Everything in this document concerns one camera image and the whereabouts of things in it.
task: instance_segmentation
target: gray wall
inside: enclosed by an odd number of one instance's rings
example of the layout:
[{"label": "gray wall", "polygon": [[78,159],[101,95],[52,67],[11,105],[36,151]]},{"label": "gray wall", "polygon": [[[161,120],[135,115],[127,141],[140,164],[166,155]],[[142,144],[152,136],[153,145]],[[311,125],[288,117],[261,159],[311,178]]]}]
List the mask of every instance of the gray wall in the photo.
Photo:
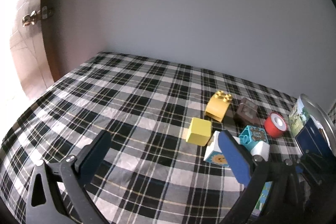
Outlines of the gray wall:
[{"label": "gray wall", "polygon": [[74,1],[97,10],[97,29],[77,26],[88,43],[306,93],[326,110],[336,98],[331,0]]}]

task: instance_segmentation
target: blue gripper pad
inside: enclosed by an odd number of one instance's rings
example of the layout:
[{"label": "blue gripper pad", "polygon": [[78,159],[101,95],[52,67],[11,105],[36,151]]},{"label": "blue gripper pad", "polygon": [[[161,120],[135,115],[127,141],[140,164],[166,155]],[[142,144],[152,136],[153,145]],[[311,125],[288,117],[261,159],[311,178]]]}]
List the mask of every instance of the blue gripper pad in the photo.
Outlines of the blue gripper pad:
[{"label": "blue gripper pad", "polygon": [[254,166],[251,156],[247,154],[244,148],[226,130],[219,133],[218,146],[237,181],[246,187],[251,180],[251,171]]}]

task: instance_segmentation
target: yellow cube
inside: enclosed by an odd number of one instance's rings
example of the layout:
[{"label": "yellow cube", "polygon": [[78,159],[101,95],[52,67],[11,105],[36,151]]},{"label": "yellow cube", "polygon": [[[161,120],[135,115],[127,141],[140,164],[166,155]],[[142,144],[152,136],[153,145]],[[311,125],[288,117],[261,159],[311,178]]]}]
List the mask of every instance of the yellow cube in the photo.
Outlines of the yellow cube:
[{"label": "yellow cube", "polygon": [[205,115],[222,122],[231,102],[231,94],[225,94],[224,91],[218,90],[209,100],[205,108]]},{"label": "yellow cube", "polygon": [[205,146],[211,137],[211,122],[200,118],[192,118],[185,141]]}]

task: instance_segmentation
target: turquoise toy block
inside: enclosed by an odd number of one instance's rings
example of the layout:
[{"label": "turquoise toy block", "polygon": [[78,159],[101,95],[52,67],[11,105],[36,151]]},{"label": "turquoise toy block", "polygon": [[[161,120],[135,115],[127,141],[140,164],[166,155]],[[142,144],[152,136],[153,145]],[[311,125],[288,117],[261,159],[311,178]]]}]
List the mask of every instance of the turquoise toy block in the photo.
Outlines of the turquoise toy block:
[{"label": "turquoise toy block", "polygon": [[266,131],[263,128],[246,126],[239,135],[240,144],[244,145],[248,151],[256,146],[258,142],[265,142],[268,144]]}]

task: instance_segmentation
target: yellow toy block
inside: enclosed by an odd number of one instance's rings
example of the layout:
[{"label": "yellow toy block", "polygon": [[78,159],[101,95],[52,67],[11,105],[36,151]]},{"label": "yellow toy block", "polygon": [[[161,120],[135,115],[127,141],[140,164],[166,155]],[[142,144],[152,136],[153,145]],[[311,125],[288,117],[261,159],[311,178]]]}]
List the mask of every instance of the yellow toy block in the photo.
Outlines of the yellow toy block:
[{"label": "yellow toy block", "polygon": [[218,90],[209,100],[205,108],[205,115],[222,122],[231,102],[231,94],[225,94],[224,91]]},{"label": "yellow toy block", "polygon": [[192,118],[185,141],[206,146],[211,137],[211,122],[200,118]]}]

